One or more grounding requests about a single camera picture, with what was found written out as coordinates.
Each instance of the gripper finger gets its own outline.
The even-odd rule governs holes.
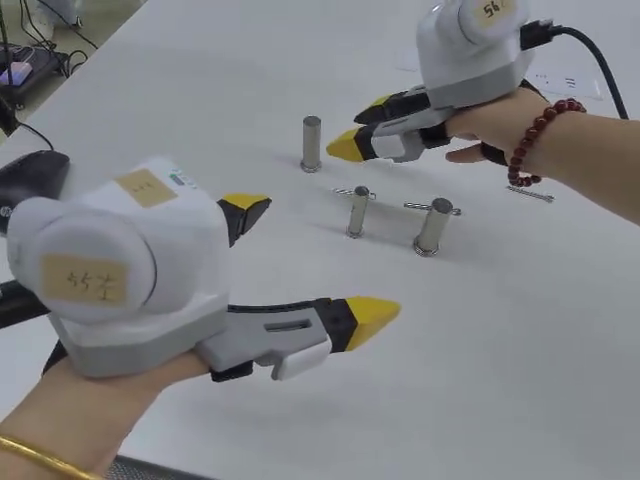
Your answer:
[[[273,366],[286,380],[320,365],[331,353],[354,350],[400,312],[388,300],[328,298],[289,305],[229,306],[227,328],[201,342],[196,352],[216,382],[250,375],[253,362]]]
[[[218,200],[229,227],[229,246],[245,235],[271,205],[265,195],[232,193]]]

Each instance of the screw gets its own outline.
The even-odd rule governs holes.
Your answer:
[[[529,190],[524,190],[522,188],[514,187],[511,185],[507,187],[507,190],[511,190],[514,193],[519,193],[520,195],[526,195],[527,197],[542,200],[547,203],[553,203],[556,199],[553,195],[542,195],[541,193],[530,192]]]

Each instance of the metal rod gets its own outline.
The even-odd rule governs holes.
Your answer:
[[[440,239],[453,210],[453,204],[446,198],[436,198],[433,201],[422,230],[413,242],[413,249],[418,255],[432,257],[438,253]]]
[[[316,116],[302,121],[302,161],[300,168],[306,173],[315,173],[322,168],[320,161],[320,132],[322,121]]]
[[[424,210],[428,212],[433,207],[431,205],[423,205],[421,203],[405,203],[404,208],[411,208],[413,210]],[[453,215],[454,217],[459,217],[462,215],[462,210],[460,210],[459,208],[454,208],[451,212],[451,215]]]
[[[351,195],[355,194],[354,190],[347,190],[345,188],[334,188],[332,192],[338,195],[344,195],[345,197],[350,197]],[[375,199],[376,199],[376,194],[373,192],[369,192],[369,200],[375,200]]]
[[[371,192],[367,187],[356,187],[353,191],[353,206],[347,226],[347,235],[351,238],[360,238],[364,232],[364,215],[370,196]]]
[[[511,190],[514,193],[519,193],[520,195],[526,195],[527,197],[536,198],[547,203],[553,203],[556,199],[553,195],[542,195],[541,193],[530,192],[529,190],[524,190],[522,188],[514,187],[511,185],[507,187],[507,190]]]

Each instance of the black mouse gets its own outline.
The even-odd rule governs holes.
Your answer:
[[[28,153],[0,168],[0,235],[7,234],[13,209],[32,197],[58,199],[70,159],[53,150]]]

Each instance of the sticker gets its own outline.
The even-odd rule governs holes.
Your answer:
[[[52,300],[119,307],[127,302],[124,263],[49,254],[40,263],[44,296]]]
[[[155,207],[178,196],[147,168],[127,173],[115,181],[142,208]]]
[[[480,26],[491,28],[500,19],[515,10],[514,0],[483,0],[475,14]]]
[[[182,173],[182,170],[180,169],[174,168],[173,170],[171,170],[169,178],[173,181],[173,183],[180,187],[188,185],[192,190],[198,189],[198,186],[195,184],[195,182],[187,177],[184,173]]]

